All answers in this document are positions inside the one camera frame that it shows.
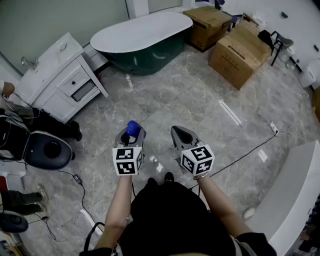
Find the person's left forearm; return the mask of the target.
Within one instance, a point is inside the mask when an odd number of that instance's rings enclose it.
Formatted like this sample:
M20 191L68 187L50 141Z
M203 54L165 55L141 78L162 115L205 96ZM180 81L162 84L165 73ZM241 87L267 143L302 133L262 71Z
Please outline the person's left forearm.
M120 176L118 184L107 211L104 231L95 249L110 248L117 246L117 240L120 238L127 223L127 217L131 213L132 198L132 176Z

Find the black toilet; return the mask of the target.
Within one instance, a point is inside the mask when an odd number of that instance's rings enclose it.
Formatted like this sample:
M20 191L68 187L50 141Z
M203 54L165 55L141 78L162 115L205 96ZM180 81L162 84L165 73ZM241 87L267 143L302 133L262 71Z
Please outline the black toilet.
M58 171L74 158L66 141L44 131L29 131L18 116L0 114L0 161Z

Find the black chair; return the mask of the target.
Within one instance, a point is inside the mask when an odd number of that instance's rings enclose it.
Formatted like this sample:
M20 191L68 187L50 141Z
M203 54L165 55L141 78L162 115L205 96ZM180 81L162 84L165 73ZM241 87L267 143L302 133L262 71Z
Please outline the black chair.
M258 38L270 47L271 55L273 54L274 50L276 50L275 57L271 63L271 66L274 65L279 53L282 50L286 50L294 45L293 40L283 37L277 31L269 33L267 30L262 30L261 32L259 32Z

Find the dark green white-rimmed bathtub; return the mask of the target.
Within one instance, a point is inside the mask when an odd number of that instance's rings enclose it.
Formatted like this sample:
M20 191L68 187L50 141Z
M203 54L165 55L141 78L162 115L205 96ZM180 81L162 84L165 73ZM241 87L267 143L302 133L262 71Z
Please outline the dark green white-rimmed bathtub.
M159 12L104 28L92 36L90 45L127 73L151 75L184 50L192 26L184 14Z

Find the white power strip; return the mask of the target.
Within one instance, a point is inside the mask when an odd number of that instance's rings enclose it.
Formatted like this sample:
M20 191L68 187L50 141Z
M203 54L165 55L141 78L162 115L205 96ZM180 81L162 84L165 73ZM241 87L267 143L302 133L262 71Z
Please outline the white power strip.
M279 130L273 122L268 123L267 127L273 135L277 136L279 134Z

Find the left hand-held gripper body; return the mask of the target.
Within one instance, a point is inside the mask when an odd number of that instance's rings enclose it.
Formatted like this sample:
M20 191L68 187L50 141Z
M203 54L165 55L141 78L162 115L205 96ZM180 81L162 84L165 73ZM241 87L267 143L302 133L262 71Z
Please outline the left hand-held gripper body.
M143 147L117 143L112 148L112 157L118 176L135 176L139 174L143 163Z

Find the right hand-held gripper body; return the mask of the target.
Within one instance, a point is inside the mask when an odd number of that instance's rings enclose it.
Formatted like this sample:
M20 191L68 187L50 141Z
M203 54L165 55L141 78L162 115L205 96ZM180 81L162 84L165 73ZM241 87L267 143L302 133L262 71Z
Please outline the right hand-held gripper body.
M183 173L199 178L212 170L215 155L208 144L201 140L185 148L180 153L180 167Z

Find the chrome faucet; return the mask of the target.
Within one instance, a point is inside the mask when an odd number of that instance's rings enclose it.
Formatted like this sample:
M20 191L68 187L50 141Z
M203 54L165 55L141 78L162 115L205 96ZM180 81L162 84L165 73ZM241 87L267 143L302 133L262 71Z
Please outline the chrome faucet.
M37 66L39 64L39 61L37 59L34 61L30 61L25 56L22 56L20 60L24 67L29 67L34 71L37 69Z

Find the square brown cardboard box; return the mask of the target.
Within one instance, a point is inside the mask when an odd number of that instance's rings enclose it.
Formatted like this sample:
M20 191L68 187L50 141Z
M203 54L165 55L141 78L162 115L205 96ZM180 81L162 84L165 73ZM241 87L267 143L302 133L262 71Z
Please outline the square brown cardboard box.
M186 10L184 15L193 22L188 43L204 52L223 38L232 23L232 16L212 6Z

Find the white vanity cabinet with sink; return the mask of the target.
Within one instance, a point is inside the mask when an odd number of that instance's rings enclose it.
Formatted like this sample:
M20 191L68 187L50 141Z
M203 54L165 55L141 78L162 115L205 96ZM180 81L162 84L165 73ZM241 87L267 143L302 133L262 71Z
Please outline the white vanity cabinet with sink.
M66 33L26 71L11 99L67 123L98 94L108 97L83 52L81 45Z

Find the person's black clothing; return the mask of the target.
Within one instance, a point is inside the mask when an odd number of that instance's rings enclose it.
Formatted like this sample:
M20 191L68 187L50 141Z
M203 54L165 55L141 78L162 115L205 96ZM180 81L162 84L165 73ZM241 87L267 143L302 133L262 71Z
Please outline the person's black clothing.
M277 256L265 234L233 237L200 199L174 181L131 196L130 215L116 248L85 247L79 256Z

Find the person's right forearm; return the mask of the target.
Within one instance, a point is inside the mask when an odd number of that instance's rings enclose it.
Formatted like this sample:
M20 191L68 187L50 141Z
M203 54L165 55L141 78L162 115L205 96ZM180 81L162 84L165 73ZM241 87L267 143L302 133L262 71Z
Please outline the person's right forearm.
M242 234L252 232L238 214L233 202L210 177L207 175L199 177L197 178L197 183L211 212L218 217L231 236L236 238Z

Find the blue bottle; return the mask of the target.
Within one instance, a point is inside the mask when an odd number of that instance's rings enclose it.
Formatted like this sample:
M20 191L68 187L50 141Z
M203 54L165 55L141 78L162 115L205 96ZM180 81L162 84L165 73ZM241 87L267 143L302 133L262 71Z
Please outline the blue bottle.
M134 120L130 120L127 123L125 132L128 135L130 143L133 143L136 140L136 138L139 136L140 129L141 129L140 125Z

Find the white counter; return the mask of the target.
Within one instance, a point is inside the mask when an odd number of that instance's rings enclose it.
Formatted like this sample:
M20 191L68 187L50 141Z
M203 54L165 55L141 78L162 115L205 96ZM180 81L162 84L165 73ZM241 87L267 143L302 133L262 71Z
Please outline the white counter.
M303 230L320 194L320 143L290 149L270 190L246 224L265 234L277 256L284 256Z

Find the long brown cardboard box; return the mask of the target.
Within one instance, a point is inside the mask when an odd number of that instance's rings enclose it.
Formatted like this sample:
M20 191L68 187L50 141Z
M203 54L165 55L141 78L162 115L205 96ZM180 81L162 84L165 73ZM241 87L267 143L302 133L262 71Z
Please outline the long brown cardboard box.
M243 21L215 44L209 66L240 90L271 55L259 37L259 29Z

